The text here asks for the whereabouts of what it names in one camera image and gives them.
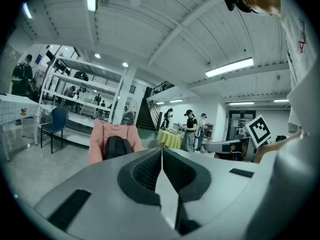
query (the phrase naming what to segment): black backpack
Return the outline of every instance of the black backpack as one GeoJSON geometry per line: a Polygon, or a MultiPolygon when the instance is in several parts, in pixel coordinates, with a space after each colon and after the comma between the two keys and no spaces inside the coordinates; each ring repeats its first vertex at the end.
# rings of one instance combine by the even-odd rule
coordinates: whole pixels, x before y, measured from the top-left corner
{"type": "Polygon", "coordinates": [[[129,141],[119,136],[109,137],[104,146],[104,159],[121,157],[132,153],[129,141]]]}

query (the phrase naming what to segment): black pants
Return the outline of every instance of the black pants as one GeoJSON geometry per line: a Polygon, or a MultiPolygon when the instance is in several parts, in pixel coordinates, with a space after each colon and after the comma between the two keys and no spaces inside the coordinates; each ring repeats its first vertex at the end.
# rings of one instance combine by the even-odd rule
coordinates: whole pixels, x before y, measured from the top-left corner
{"type": "Polygon", "coordinates": [[[165,127],[165,128],[168,128],[169,126],[169,120],[168,119],[165,119],[161,125],[161,128],[165,127]]]}

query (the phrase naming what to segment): white table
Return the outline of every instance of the white table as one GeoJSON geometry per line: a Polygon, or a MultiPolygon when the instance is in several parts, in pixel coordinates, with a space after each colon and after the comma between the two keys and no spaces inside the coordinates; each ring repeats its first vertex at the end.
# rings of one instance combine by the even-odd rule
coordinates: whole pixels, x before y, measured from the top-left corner
{"type": "Polygon", "coordinates": [[[24,137],[23,119],[34,117],[34,144],[38,145],[38,123],[40,120],[40,104],[32,101],[28,97],[18,95],[0,95],[0,127],[2,130],[1,140],[3,144],[3,152],[6,160],[9,162],[10,158],[7,150],[6,138],[4,135],[4,124],[21,119],[22,122],[22,136],[24,137]]]}

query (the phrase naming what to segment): black rubber pad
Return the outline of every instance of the black rubber pad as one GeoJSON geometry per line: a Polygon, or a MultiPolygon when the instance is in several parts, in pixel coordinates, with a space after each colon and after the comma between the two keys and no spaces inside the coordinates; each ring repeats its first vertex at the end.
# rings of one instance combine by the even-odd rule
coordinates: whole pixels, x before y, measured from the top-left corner
{"type": "Polygon", "coordinates": [[[49,217],[48,221],[65,231],[90,195],[91,193],[86,190],[77,189],[49,217]]]}
{"type": "Polygon", "coordinates": [[[252,171],[240,170],[240,169],[236,169],[236,168],[231,169],[229,171],[229,173],[241,175],[241,176],[248,177],[248,178],[252,178],[252,176],[255,174],[252,171]]]}

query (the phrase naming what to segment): ceiling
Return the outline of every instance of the ceiling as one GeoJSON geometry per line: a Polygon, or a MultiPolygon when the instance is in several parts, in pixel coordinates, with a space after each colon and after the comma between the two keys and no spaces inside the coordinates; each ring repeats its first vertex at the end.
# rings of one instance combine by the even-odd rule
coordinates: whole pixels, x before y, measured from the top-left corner
{"type": "Polygon", "coordinates": [[[182,93],[240,97],[283,95],[291,90],[286,35],[276,16],[228,11],[223,0],[29,0],[32,19],[17,23],[36,43],[81,48],[122,70],[138,65],[139,77],[169,81],[182,93]],[[205,72],[252,57],[254,66],[208,79],[205,72]]]}

